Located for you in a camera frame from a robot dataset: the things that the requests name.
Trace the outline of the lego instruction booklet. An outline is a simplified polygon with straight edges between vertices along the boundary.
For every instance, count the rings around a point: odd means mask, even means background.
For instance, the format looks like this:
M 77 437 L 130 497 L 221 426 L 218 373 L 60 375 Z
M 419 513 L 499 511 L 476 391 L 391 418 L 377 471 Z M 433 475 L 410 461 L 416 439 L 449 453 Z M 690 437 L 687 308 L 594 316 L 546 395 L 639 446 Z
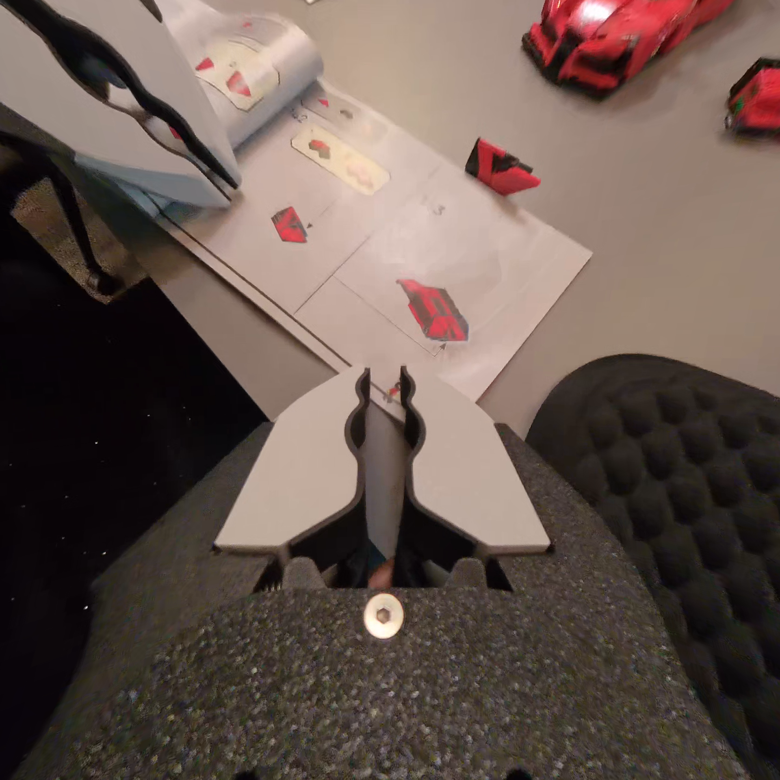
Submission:
M 477 401 L 591 251 L 333 88 L 287 19 L 158 7 L 243 184 L 228 210 L 139 205 L 336 372 L 369 367 L 386 414 L 403 418 L 401 366 Z

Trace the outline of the red black lego subassembly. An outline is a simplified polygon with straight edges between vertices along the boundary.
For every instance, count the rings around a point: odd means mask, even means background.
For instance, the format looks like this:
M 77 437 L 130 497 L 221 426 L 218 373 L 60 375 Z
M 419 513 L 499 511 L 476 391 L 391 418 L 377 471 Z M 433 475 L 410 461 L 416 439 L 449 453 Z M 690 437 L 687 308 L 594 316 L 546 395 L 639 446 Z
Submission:
M 465 172 L 502 197 L 531 190 L 541 184 L 533 169 L 503 148 L 477 138 Z

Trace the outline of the black chair leg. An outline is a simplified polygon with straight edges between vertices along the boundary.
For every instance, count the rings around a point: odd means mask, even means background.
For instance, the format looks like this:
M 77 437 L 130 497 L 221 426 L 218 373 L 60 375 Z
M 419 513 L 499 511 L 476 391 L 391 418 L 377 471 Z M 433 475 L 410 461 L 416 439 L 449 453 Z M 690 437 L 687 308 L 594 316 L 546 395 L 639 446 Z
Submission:
M 87 287 L 94 293 L 111 297 L 122 288 L 122 282 L 105 271 L 98 263 L 76 191 L 52 158 L 32 142 L 24 141 L 8 132 L 1 132 L 2 215 L 8 218 L 22 193 L 42 180 L 48 180 L 63 211 L 65 221 L 79 248 L 87 269 Z

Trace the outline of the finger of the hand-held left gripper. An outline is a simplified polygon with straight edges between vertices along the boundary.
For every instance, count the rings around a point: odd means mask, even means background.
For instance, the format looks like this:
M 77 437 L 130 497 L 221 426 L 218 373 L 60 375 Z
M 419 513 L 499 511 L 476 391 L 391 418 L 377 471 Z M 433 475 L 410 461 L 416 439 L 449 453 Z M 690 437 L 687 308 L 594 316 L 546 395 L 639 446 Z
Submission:
M 59 25 L 46 5 L 2 5 L 1 34 L 2 131 L 146 193 L 200 208 L 229 207 L 229 194 L 239 187 L 208 170 L 175 127 L 148 112 L 78 29 Z M 104 82 L 113 76 L 144 112 L 174 130 L 171 139 L 183 151 L 86 83 L 84 61 L 97 61 Z
M 44 3 L 62 27 L 88 37 L 151 114 L 175 127 L 208 170 L 231 188 L 239 169 L 207 95 L 153 2 L 52 1 Z

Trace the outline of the red lego race car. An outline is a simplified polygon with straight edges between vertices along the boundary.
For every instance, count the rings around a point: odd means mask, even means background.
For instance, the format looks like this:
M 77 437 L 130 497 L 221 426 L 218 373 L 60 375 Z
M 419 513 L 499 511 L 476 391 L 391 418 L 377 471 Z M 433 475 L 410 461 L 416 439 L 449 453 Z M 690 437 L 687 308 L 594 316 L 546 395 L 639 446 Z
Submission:
M 522 49 L 550 83 L 597 98 L 721 16 L 732 1 L 547 1 Z

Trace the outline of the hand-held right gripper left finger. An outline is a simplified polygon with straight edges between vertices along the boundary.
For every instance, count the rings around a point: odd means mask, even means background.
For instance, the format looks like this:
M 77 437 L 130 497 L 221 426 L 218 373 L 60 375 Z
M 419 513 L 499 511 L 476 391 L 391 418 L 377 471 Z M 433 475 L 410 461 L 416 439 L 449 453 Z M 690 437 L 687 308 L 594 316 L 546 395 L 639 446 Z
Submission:
M 222 551 L 346 558 L 366 535 L 366 407 L 354 366 L 301 396 L 274 423 L 214 540 Z

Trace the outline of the black bumpy cushion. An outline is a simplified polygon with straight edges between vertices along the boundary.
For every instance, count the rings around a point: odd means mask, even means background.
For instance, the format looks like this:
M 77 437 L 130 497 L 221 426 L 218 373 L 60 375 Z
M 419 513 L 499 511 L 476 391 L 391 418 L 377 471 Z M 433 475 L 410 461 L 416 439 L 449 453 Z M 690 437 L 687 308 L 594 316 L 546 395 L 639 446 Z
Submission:
M 778 397 L 661 356 L 607 356 L 554 387 L 525 440 L 629 555 L 750 777 L 778 778 Z

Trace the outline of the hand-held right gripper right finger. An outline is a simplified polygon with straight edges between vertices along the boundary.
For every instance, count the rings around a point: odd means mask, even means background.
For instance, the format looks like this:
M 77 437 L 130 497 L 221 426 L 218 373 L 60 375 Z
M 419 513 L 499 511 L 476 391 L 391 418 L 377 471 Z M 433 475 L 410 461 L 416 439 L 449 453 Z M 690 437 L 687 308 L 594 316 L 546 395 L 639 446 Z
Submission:
M 551 548 L 492 418 L 421 365 L 401 369 L 401 531 L 420 556 L 542 554 Z

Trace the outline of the red green lego car section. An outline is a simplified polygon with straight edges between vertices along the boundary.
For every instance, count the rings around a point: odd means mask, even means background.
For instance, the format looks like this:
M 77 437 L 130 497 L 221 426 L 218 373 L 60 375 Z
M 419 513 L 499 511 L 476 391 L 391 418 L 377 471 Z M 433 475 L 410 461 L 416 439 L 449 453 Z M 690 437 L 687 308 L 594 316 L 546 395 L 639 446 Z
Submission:
M 746 137 L 778 137 L 779 59 L 758 58 L 730 88 L 726 107 L 727 131 Z

